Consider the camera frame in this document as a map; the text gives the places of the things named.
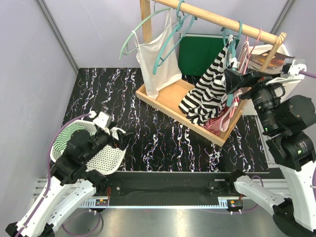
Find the black white striped tank top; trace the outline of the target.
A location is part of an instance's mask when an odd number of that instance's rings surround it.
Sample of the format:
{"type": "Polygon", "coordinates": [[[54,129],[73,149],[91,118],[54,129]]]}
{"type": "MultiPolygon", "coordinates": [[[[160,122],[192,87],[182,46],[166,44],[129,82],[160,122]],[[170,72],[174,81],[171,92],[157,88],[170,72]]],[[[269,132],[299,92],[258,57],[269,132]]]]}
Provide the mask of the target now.
{"type": "Polygon", "coordinates": [[[234,36],[229,35],[213,63],[181,100],[179,109],[191,123],[202,126],[208,120],[219,117],[225,109],[228,96],[224,70],[238,66],[237,59],[229,53],[233,42],[234,36]]]}

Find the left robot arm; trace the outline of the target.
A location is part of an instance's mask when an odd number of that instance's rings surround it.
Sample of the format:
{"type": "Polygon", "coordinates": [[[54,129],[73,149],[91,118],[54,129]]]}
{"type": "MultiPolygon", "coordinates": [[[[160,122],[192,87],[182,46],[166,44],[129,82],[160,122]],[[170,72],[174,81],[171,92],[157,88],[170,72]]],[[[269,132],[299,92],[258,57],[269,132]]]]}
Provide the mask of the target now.
{"type": "Polygon", "coordinates": [[[53,166],[46,186],[28,213],[18,222],[8,224],[11,237],[53,237],[64,220],[88,197],[100,196],[107,188],[107,178],[87,163],[106,146],[125,151],[132,132],[107,133],[101,129],[91,136],[84,129],[70,136],[66,149],[53,166]]]}

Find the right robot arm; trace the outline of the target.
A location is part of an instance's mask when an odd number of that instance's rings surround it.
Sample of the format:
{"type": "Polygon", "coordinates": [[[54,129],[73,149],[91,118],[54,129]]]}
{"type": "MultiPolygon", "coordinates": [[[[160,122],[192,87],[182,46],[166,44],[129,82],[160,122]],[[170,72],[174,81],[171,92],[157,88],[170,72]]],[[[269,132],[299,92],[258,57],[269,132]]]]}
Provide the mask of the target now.
{"type": "Polygon", "coordinates": [[[246,196],[264,208],[276,226],[290,237],[316,234],[316,150],[305,129],[316,122],[311,98],[295,95],[281,101],[275,89],[277,76],[252,71],[224,71],[226,92],[246,87],[242,99],[250,99],[259,116],[267,145],[289,188],[290,197],[277,195],[254,182],[240,170],[231,172],[219,185],[208,187],[215,196],[246,196]]]}

